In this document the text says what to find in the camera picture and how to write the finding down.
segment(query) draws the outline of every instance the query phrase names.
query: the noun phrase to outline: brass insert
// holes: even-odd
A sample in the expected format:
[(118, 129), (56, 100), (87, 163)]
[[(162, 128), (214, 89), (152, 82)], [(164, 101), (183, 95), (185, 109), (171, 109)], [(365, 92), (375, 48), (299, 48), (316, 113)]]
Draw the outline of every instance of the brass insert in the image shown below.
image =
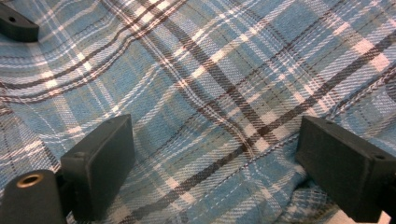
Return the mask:
[(42, 174), (32, 174), (24, 176), (22, 179), (20, 179), (20, 181), (18, 181), (17, 187), (21, 189), (31, 187), (36, 183), (40, 182), (43, 177), (44, 176)]

